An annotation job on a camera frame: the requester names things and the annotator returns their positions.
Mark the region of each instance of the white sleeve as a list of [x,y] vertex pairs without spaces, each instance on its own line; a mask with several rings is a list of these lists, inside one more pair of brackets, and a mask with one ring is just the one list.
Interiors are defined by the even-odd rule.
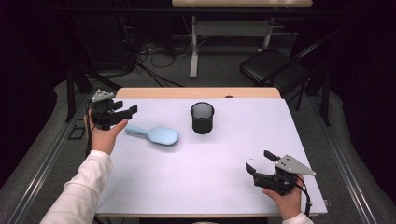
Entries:
[[300,213],[296,217],[284,220],[282,224],[314,224],[314,222],[309,219],[304,213]]
[[92,150],[79,166],[78,174],[64,184],[41,223],[92,223],[100,194],[112,170],[110,156]]

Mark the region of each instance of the hand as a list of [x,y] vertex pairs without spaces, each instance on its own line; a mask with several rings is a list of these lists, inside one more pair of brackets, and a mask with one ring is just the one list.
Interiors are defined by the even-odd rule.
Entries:
[[[95,127],[92,121],[92,110],[89,111],[90,116],[90,128]],[[85,128],[87,130],[87,116],[84,116]],[[108,131],[99,130],[97,128],[92,129],[92,150],[103,151],[108,155],[113,151],[116,145],[117,135],[126,127],[128,124],[127,119],[123,119],[120,123],[114,126]]]
[[[297,177],[297,184],[302,187],[304,185],[303,176],[298,176],[301,179]],[[294,187],[283,196],[270,189],[263,189],[262,192],[274,201],[283,220],[291,219],[301,213],[301,190],[299,188]]]

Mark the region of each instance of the blue scoop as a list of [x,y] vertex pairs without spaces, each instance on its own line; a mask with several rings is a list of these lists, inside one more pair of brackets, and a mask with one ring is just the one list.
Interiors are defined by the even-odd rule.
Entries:
[[178,139],[176,130],[164,127],[155,127],[151,130],[147,130],[128,124],[125,127],[125,132],[146,135],[151,142],[162,145],[172,145]]

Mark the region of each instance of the white tabletop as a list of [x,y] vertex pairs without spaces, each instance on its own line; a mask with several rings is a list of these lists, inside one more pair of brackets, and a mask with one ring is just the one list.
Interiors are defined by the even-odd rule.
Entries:
[[174,7],[311,7],[312,0],[173,0]]
[[[172,146],[122,132],[111,155],[113,172],[97,216],[111,217],[270,217],[275,204],[253,185],[245,162],[271,175],[274,164],[264,150],[290,154],[309,166],[283,99],[117,99],[126,109],[138,105],[129,123],[176,129]],[[191,128],[190,108],[205,101],[215,108],[211,133]],[[311,214],[327,213],[316,179],[305,176]]]

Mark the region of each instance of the desk foot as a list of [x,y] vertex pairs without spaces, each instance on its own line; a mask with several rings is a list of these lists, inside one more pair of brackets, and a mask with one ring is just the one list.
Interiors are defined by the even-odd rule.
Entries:
[[197,78],[198,54],[191,56],[190,78]]

